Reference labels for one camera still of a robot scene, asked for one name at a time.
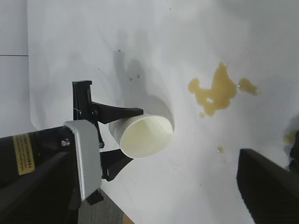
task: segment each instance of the yellow liquid stain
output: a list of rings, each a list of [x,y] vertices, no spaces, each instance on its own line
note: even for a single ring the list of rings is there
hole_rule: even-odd
[[[203,112],[200,112],[200,113],[199,113],[199,117],[200,117],[201,119],[203,119],[203,118],[205,118],[205,117],[206,117],[206,115],[205,115],[205,113],[203,113]]]
[[[211,89],[199,86],[198,78],[191,80],[188,85],[190,93],[195,93],[197,103],[204,108],[206,115],[213,116],[216,110],[228,108],[230,99],[237,94],[236,84],[229,78],[227,66],[219,63],[212,82]]]
[[[218,146],[217,152],[218,153],[223,153],[224,152],[224,148],[222,146]]]
[[[239,90],[247,92],[253,96],[257,96],[257,87],[254,86],[248,79],[241,78],[238,84]]]
[[[291,131],[289,134],[286,134],[284,136],[284,142],[286,144],[294,144],[295,143],[295,136],[296,136],[296,131]]]

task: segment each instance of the gray carpet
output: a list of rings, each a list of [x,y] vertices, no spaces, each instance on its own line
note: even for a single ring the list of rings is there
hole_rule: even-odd
[[[122,210],[104,192],[102,194],[104,200],[95,205],[82,202],[78,224],[122,224]]]

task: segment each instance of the white paper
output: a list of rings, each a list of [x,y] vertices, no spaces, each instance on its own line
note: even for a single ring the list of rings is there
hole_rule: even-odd
[[[129,163],[105,192],[137,224],[251,224],[236,184],[239,149],[288,164],[283,135],[299,125],[298,8],[292,0],[29,0],[32,122],[71,120],[78,80],[93,81],[95,102],[152,114],[168,107],[168,148]],[[197,77],[210,88],[221,61],[260,95],[238,91],[228,109],[201,119],[188,83]],[[115,149],[107,126],[101,133]]]

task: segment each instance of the paper cup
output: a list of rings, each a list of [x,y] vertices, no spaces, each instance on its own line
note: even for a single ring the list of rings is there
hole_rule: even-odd
[[[168,119],[148,114],[111,122],[109,131],[123,153],[133,159],[162,151],[173,134]]]

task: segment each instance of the warning label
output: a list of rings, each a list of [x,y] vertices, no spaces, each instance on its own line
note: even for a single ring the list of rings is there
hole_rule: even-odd
[[[29,135],[15,135],[13,140],[19,175],[34,171],[35,167]]]

